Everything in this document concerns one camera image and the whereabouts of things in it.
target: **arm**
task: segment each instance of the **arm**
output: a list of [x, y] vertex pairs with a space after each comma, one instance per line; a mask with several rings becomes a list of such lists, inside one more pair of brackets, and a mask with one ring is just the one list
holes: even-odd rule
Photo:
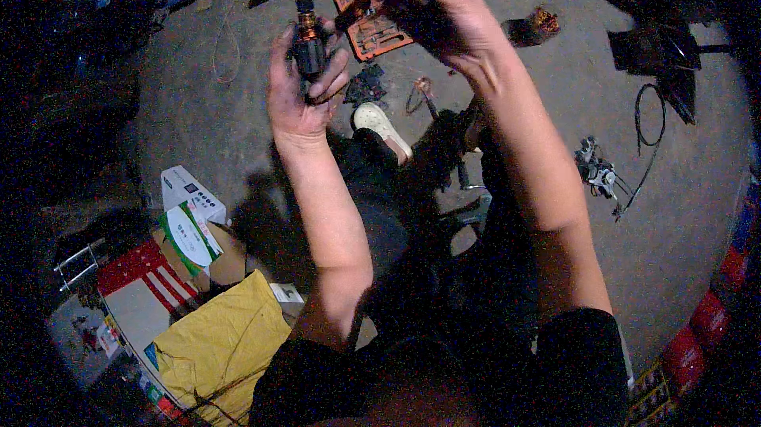
[[[335, 349], [345, 347], [356, 306], [372, 284], [365, 226], [327, 144], [329, 103], [306, 105], [298, 95], [298, 72], [287, 58], [293, 26], [272, 45], [267, 105], [272, 133], [289, 176], [317, 283], [291, 337], [304, 337]], [[325, 75], [310, 87], [329, 99], [348, 81], [348, 53], [339, 50]]]
[[460, 40], [438, 57], [484, 101], [513, 175], [537, 253], [543, 318], [579, 306], [612, 313], [581, 180], [528, 72], [483, 0], [436, 1]]

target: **black pants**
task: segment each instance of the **black pants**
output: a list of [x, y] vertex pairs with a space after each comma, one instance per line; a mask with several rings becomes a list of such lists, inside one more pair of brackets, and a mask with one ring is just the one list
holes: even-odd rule
[[359, 129], [334, 147], [338, 166], [365, 224], [375, 284], [365, 312], [381, 336], [391, 339], [446, 325], [497, 323], [527, 343], [537, 321], [537, 273], [528, 232], [508, 185], [501, 156], [482, 138], [484, 182], [492, 195], [480, 240], [457, 257], [451, 232], [436, 214], [415, 207], [411, 185], [379, 135]]

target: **concrete floor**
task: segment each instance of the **concrete floor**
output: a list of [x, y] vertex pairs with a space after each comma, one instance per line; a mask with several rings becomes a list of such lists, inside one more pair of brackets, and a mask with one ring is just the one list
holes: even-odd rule
[[[319, 14], [335, 15], [331, 0], [315, 0]], [[269, 43], [295, 17], [293, 0], [271, 0], [252, 10], [246, 0], [214, 0], [210, 10], [191, 4], [171, 15], [145, 50], [141, 112], [136, 119], [142, 169], [155, 204], [159, 173], [183, 165], [232, 210], [247, 196], [247, 178], [267, 172], [271, 139], [264, 95]], [[559, 14], [562, 32], [519, 51], [569, 151], [594, 134], [618, 173], [636, 184], [649, 149], [636, 157], [634, 100], [651, 78], [617, 72], [606, 31], [631, 29], [632, 20], [604, 0], [486, 0], [498, 20], [523, 18], [535, 6]], [[240, 46], [222, 33], [215, 58], [221, 73], [239, 67], [228, 85], [216, 83], [214, 41], [226, 11]], [[692, 27], [699, 44], [724, 42], [721, 27]], [[387, 114], [408, 143], [431, 123], [427, 111], [411, 117], [404, 105], [411, 83], [433, 81], [438, 106], [459, 111], [472, 93], [460, 75], [419, 46], [385, 54]], [[641, 372], [676, 333], [708, 287], [709, 274], [728, 244], [730, 222], [747, 167], [747, 102], [737, 63], [724, 54], [702, 56], [697, 73], [698, 125], [687, 127], [671, 109], [663, 144], [633, 208], [618, 224], [604, 199], [587, 198], [595, 244], [616, 316]], [[357, 62], [350, 64], [358, 72]], [[653, 139], [661, 124], [653, 95], [642, 105], [642, 127]], [[346, 123], [346, 112], [339, 117]], [[477, 168], [477, 157], [470, 166]], [[442, 206], [464, 204], [475, 191], [438, 195]]]

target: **white box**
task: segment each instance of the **white box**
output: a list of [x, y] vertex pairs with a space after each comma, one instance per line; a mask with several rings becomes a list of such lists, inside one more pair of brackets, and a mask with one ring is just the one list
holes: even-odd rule
[[204, 222], [228, 223], [228, 209], [224, 204], [182, 166], [161, 172], [161, 197], [164, 199], [165, 213], [180, 203], [192, 200]]

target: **black shirt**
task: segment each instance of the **black shirt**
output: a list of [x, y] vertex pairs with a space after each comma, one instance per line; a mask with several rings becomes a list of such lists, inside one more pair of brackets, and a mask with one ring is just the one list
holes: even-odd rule
[[409, 363], [403, 371], [411, 376], [444, 365], [460, 369], [484, 425], [623, 424], [626, 374], [611, 315], [578, 308], [552, 318], [539, 330], [536, 355], [508, 327], [473, 317], [463, 323], [467, 314], [460, 315], [454, 328], [443, 323], [406, 339], [386, 340], [379, 329], [355, 353], [286, 341], [256, 384], [250, 424], [365, 416], [368, 399], [387, 384], [384, 366], [397, 357]]

